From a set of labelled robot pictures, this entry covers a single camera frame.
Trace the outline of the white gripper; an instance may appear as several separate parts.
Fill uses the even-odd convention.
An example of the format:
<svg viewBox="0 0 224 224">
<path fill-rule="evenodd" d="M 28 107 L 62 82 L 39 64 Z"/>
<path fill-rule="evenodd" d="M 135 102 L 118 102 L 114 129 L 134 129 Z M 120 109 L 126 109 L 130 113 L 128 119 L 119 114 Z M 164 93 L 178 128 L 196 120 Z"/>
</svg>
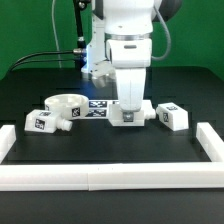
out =
<svg viewBox="0 0 224 224">
<path fill-rule="evenodd" d="M 106 56 L 115 69 L 117 94 L 125 121 L 141 110 L 146 69 L 151 65 L 152 40 L 106 42 Z"/>
</svg>

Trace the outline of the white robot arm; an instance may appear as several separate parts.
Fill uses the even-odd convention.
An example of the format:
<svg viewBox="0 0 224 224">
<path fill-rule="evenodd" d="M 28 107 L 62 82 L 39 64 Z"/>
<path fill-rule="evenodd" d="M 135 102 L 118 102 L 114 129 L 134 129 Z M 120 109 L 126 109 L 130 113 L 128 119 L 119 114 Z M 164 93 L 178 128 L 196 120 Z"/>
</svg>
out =
<svg viewBox="0 0 224 224">
<path fill-rule="evenodd" d="M 87 45 L 89 74 L 96 87 L 116 81 L 118 102 L 109 107 L 114 126 L 144 124 L 155 116 L 150 102 L 143 101 L 146 69 L 153 60 L 153 23 L 165 25 L 182 0 L 92 0 L 92 39 Z"/>
</svg>

